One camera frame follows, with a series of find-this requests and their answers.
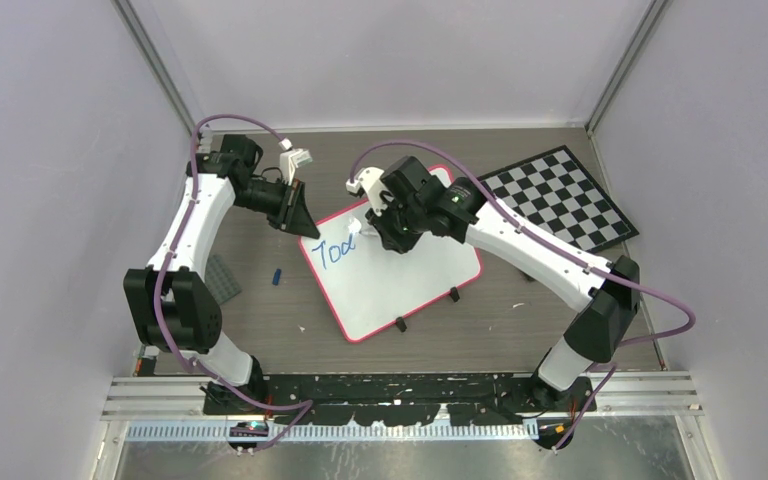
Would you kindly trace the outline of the white marker pen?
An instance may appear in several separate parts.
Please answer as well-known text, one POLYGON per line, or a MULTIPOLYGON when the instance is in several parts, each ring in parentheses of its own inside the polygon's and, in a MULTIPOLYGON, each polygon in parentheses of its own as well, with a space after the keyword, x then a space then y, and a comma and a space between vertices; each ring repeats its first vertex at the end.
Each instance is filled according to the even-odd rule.
POLYGON ((366 234, 364 223, 362 221, 360 221, 359 219, 357 219, 357 218, 352 218, 349 221, 347 227, 348 227, 348 231, 349 231, 349 233, 351 235, 365 235, 366 234))

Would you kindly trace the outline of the pink framed whiteboard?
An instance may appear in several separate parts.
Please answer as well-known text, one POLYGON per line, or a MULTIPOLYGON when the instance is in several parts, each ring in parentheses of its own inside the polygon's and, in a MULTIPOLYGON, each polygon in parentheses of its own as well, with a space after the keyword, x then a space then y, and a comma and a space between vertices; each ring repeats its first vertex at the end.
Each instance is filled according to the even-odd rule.
POLYGON ((406 254, 386 251, 365 219, 368 200, 321 220, 319 239, 301 237, 299 248, 344 338, 358 343, 434 302, 449 297, 483 271, 478 251, 450 238, 424 234, 406 254), (365 235, 351 235, 357 218, 365 235))

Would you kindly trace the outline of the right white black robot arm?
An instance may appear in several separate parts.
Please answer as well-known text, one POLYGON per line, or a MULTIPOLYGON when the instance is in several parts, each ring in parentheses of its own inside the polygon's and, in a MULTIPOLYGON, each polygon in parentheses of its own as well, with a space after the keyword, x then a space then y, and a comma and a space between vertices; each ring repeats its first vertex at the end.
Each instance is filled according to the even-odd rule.
POLYGON ((353 174, 346 189, 368 199, 366 221, 384 249, 406 254, 424 235, 450 238, 513 265, 575 311, 529 380, 526 396, 540 410, 558 409, 581 374, 609 362, 638 312, 640 295, 628 285, 639 278, 636 262, 575 248, 519 216, 473 176, 444 185, 405 156, 386 170, 353 174))

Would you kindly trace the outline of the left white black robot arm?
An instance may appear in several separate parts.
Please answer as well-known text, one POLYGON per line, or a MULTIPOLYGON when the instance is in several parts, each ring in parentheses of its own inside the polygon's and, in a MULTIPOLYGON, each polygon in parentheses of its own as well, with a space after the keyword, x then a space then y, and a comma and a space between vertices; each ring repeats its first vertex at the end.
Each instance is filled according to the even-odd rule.
POLYGON ((226 213, 233 207, 265 216, 270 227, 317 239, 320 232, 307 208, 299 167, 311 162, 306 149, 287 140, 275 180, 258 166, 262 148, 245 135, 233 135, 217 151, 196 151, 186 166, 185 190, 161 246, 143 268, 123 280, 140 341, 179 355, 188 368, 200 367, 240 412, 258 412, 267 386, 258 360, 223 332, 219 301, 205 282, 209 254, 226 213))

